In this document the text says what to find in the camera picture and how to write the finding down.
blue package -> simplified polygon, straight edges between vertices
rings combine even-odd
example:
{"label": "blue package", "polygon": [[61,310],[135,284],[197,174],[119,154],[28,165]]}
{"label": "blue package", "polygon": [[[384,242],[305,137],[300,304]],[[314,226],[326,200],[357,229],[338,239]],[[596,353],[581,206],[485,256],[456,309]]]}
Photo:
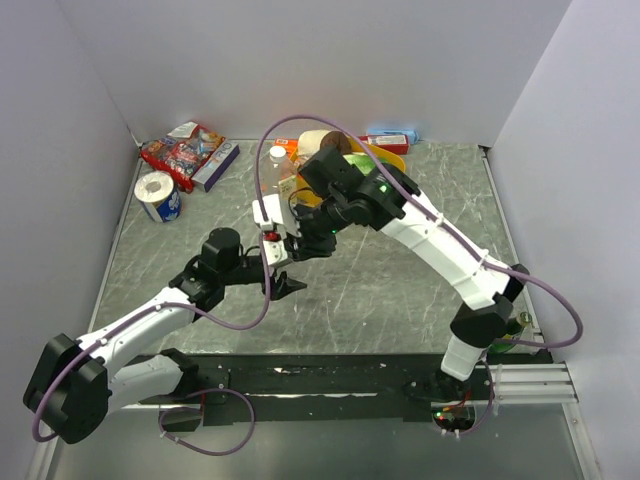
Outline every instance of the blue package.
{"label": "blue package", "polygon": [[415,130],[402,130],[402,129],[392,129],[392,128],[368,128],[367,135],[406,135],[409,139],[409,143],[413,145],[420,137],[418,136],[418,132]]}
{"label": "blue package", "polygon": [[171,175],[166,172],[151,172],[139,178],[133,193],[154,222],[170,222],[180,215],[180,193]]}

cable tie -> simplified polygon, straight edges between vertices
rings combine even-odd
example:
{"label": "cable tie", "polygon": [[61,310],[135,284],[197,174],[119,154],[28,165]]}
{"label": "cable tie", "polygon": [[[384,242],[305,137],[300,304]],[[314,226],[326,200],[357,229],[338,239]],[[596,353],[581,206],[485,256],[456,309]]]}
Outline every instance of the cable tie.
{"label": "cable tie", "polygon": [[502,380],[502,364],[498,364],[498,371],[493,379],[493,416],[498,416],[500,409],[500,381]]}
{"label": "cable tie", "polygon": [[489,250],[487,250],[486,248],[480,250],[480,260],[478,260],[478,265],[476,266],[476,268],[473,270],[472,273],[470,273],[469,275],[465,275],[462,278],[459,278],[458,280],[455,280],[453,282],[451,282],[451,286],[452,287],[457,287],[458,285],[460,285],[461,283],[466,282],[467,280],[475,277],[475,275],[480,271],[480,269],[482,268],[482,265],[484,264],[484,261],[487,259],[487,257],[489,256]]}
{"label": "cable tie", "polygon": [[444,213],[438,212],[436,215],[436,219],[433,221],[433,226],[427,230],[425,230],[425,240],[428,240],[431,235],[434,234],[438,230],[438,228],[444,223]]}

roll of paper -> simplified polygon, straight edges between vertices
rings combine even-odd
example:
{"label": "roll of paper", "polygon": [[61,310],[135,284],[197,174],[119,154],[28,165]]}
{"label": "roll of paper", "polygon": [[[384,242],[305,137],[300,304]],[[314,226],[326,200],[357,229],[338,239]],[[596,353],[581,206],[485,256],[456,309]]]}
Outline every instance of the roll of paper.
{"label": "roll of paper", "polygon": [[138,179],[133,194],[154,222],[170,222],[180,215],[180,194],[167,173],[147,173]]}

orange object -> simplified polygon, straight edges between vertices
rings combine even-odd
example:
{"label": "orange object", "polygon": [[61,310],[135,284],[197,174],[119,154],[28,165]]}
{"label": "orange object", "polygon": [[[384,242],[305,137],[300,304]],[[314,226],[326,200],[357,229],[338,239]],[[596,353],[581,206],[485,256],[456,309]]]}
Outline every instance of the orange object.
{"label": "orange object", "polygon": [[406,155],[409,151],[409,137],[406,135],[364,135],[358,138],[396,155]]}
{"label": "orange object", "polygon": [[273,145],[283,147],[287,151],[289,158],[291,158],[291,155],[298,149],[298,140],[294,140],[293,138],[276,138]]}

green object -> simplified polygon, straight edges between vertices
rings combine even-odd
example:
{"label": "green object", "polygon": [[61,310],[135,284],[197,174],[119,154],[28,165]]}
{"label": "green object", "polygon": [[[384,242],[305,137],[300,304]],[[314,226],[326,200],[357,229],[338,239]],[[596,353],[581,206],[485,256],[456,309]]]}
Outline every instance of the green object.
{"label": "green object", "polygon": [[[365,176],[369,175],[369,173],[371,173],[371,171],[376,168],[376,164],[373,163],[373,160],[371,160],[371,157],[369,155],[350,153],[348,155],[345,155],[344,158],[349,163],[349,165],[355,165],[358,170],[360,170]],[[382,163],[389,163],[383,158],[379,158],[378,160],[380,160]]]}
{"label": "green object", "polygon": [[[515,318],[510,318],[507,322],[507,333],[505,339],[517,340],[522,336],[522,332],[533,322],[533,317],[529,312],[520,312]],[[494,343],[489,347],[489,353],[506,353],[515,345],[508,343]]]}

